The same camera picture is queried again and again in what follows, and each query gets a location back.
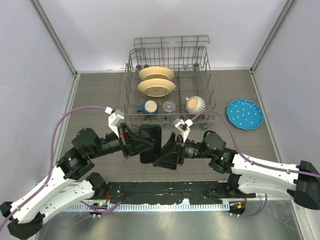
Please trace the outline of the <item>black smartphone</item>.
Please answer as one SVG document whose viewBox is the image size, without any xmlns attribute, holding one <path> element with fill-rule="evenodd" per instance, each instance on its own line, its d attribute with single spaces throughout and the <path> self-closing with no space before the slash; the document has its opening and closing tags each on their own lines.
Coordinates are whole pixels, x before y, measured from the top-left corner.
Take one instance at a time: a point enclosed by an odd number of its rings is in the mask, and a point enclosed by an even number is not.
<svg viewBox="0 0 320 240">
<path fill-rule="evenodd" d="M 155 162 L 162 148 L 162 128 L 157 124 L 143 125 L 138 129 L 138 135 L 143 140 L 146 140 L 152 146 L 143 151 L 139 155 L 139 160 L 142 164 L 151 164 Z"/>
</svg>

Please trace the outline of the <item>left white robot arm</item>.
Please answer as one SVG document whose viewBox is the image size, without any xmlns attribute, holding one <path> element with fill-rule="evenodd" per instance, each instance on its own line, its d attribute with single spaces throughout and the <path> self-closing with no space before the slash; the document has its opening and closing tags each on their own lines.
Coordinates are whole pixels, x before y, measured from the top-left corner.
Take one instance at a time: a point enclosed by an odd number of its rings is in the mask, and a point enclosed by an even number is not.
<svg viewBox="0 0 320 240">
<path fill-rule="evenodd" d="M 42 182 L 19 200 L 3 202 L 0 211 L 9 220 L 10 234 L 26 240 L 38 233 L 51 217 L 74 203 L 90 198 L 102 199 L 108 185 L 97 172 L 74 188 L 62 191 L 95 166 L 92 159 L 115 152 L 122 152 L 128 158 L 154 148 L 154 143 L 139 137 L 126 123 L 121 123 L 116 130 L 117 133 L 100 138 L 91 128 L 81 129 L 71 142 L 73 147 Z"/>
</svg>

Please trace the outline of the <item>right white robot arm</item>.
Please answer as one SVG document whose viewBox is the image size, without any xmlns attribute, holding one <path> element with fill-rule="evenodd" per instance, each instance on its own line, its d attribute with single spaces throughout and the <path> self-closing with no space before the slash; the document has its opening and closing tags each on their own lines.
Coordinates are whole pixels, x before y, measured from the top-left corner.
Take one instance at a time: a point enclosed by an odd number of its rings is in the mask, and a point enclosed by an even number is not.
<svg viewBox="0 0 320 240">
<path fill-rule="evenodd" d="M 176 170 L 185 159 L 209 159 L 209 167 L 228 174 L 226 193 L 233 198 L 240 194 L 264 194 L 292 198 L 304 208 L 320 208 L 320 173 L 315 166 L 302 160 L 299 164 L 272 162 L 245 155 L 226 147 L 214 131 L 206 131 L 201 142 L 170 136 L 161 148 L 155 167 Z"/>
</svg>

